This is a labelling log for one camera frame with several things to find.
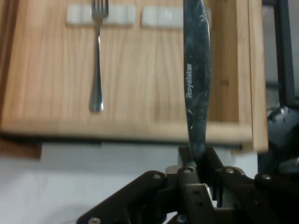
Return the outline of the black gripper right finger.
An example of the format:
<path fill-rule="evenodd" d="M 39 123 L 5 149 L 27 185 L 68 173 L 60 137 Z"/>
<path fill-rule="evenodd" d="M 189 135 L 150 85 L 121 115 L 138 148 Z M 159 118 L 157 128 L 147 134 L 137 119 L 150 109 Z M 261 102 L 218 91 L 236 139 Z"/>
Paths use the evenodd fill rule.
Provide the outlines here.
<path fill-rule="evenodd" d="M 211 147 L 206 148 L 200 176 L 212 191 L 222 223 L 297 224 L 299 184 L 280 175 L 261 172 L 254 178 L 224 166 Z"/>

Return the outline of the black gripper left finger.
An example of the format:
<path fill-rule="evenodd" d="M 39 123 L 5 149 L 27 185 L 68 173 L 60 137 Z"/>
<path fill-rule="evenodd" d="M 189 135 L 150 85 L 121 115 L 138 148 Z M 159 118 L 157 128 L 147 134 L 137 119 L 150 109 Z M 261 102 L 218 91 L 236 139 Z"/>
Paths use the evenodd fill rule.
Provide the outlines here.
<path fill-rule="evenodd" d="M 180 147 L 182 166 L 148 171 L 77 219 L 78 224 L 214 224 L 216 215 L 205 185 L 206 150 Z"/>

